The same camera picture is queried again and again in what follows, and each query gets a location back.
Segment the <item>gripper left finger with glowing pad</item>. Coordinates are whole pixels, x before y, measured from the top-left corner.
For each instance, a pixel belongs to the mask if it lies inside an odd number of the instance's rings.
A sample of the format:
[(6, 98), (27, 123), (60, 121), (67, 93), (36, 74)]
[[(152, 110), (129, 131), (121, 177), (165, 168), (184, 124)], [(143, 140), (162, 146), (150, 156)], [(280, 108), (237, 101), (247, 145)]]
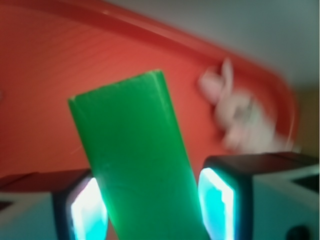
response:
[(105, 240), (108, 212), (91, 170), (0, 178), (2, 240)]

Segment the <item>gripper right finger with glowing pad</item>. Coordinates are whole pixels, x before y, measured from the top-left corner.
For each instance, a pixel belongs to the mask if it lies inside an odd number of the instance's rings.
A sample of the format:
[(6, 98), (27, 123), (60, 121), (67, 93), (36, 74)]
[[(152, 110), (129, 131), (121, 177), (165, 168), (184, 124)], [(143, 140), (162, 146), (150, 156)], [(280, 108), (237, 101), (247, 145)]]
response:
[(320, 161), (294, 153), (209, 156), (198, 178), (212, 240), (317, 240)]

